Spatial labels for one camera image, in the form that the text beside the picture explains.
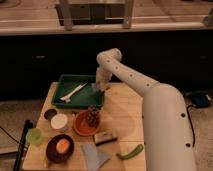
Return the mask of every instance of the kitchen counter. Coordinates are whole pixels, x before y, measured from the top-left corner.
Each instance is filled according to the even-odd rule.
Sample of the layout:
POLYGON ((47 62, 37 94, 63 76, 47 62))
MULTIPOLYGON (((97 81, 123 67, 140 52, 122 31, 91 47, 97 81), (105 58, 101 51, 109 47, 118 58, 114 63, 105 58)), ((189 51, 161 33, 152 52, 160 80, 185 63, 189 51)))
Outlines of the kitchen counter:
MULTIPOLYGON (((85 2, 70 1, 73 4, 85 2)), ((93 24, 74 25, 72 31, 65 31, 60 25, 55 8, 57 3, 57 0, 6 0, 0 3, 0 35, 212 29, 202 24, 213 7, 208 1, 135 0, 131 29, 123 29, 122 24, 93 24)))

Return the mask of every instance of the green chili pepper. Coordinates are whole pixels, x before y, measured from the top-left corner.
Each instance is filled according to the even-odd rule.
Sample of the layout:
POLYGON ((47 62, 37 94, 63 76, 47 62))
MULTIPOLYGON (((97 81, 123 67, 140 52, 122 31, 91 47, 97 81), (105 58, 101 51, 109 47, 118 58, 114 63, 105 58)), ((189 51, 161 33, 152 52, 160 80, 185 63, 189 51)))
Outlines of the green chili pepper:
POLYGON ((132 157, 135 157, 136 155, 138 155, 141 151, 143 150, 143 145, 142 144, 138 144, 131 152, 129 152, 126 155, 121 155, 119 153, 116 154, 116 156, 121 159, 121 160, 127 160, 130 159, 132 157))

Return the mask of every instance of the cable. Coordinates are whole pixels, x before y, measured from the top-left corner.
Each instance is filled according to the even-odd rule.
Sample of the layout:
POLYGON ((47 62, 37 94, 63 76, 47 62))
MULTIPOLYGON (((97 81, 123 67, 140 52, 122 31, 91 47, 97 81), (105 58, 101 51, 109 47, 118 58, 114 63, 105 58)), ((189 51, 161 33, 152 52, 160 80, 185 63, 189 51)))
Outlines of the cable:
POLYGON ((23 145, 21 144, 18 140, 16 140, 12 135, 10 135, 3 127, 0 126, 0 128, 2 129, 2 131, 4 131, 5 134, 7 134, 8 137, 10 137, 13 141, 15 141, 16 143, 18 143, 19 145, 23 145))
POLYGON ((188 115, 188 118, 189 118, 189 123, 190 123, 191 129, 192 129, 192 136, 193 136, 192 146, 194 147, 195 146, 195 131, 194 131, 194 127, 193 127, 193 124, 192 124, 191 116, 189 114, 189 108, 190 107, 194 107, 194 105, 191 104, 191 105, 187 106, 187 108, 186 108, 187 115, 188 115))

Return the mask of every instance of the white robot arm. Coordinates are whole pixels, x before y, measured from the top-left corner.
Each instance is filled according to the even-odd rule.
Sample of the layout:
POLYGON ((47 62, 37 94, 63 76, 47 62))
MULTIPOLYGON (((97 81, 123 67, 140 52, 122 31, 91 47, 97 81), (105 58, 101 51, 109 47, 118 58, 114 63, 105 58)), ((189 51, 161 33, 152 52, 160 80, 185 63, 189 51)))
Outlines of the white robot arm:
POLYGON ((96 82, 104 91, 114 74, 143 97, 142 117, 147 171, 196 171, 190 125, 182 94, 120 63, 121 52, 98 54, 96 82))

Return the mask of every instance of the wooden tabletop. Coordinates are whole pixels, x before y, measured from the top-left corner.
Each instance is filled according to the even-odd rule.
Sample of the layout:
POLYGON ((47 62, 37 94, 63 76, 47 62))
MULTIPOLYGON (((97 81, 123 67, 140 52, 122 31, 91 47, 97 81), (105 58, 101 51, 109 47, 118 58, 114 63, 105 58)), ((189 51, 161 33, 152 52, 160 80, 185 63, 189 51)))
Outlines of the wooden tabletop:
MULTIPOLYGON (((72 170, 86 171, 87 165, 82 152, 81 145, 84 143, 94 144, 92 137, 80 137, 72 129, 72 113, 75 109, 58 109, 51 105, 51 100, 57 83, 51 84, 43 109, 41 111, 37 128, 42 131, 43 143, 39 146, 30 145, 27 151, 23 170, 72 170), (55 108, 58 113, 64 113, 69 118, 69 128, 65 134, 70 135, 74 140, 75 149, 72 156, 66 163, 53 164, 45 167, 45 150, 47 143, 52 137, 60 134, 53 130, 50 123, 44 118, 47 109, 55 108)), ((98 146, 112 155, 100 170, 105 171, 146 171, 145 154, 142 151, 139 155, 129 160, 121 161, 116 153, 127 154, 138 144, 144 144, 142 129, 142 98, 124 83, 111 83, 110 88, 105 92, 104 106, 101 109, 100 131, 116 130, 118 141, 106 143, 98 146)))

